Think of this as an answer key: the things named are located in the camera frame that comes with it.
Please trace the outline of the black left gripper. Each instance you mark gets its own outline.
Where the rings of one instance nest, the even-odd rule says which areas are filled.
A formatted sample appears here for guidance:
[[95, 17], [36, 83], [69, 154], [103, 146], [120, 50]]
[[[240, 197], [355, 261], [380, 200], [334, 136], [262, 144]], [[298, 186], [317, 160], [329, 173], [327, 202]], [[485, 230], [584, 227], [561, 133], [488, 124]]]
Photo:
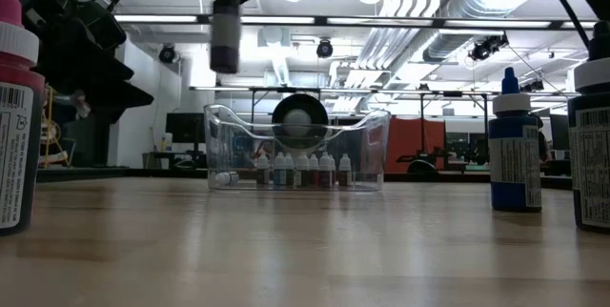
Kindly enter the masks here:
[[28, 0], [28, 30], [40, 41], [35, 71], [63, 93], [92, 90], [92, 112], [116, 123], [127, 109], [149, 106], [153, 96], [127, 81], [133, 70], [102, 50], [85, 23], [58, 0]]

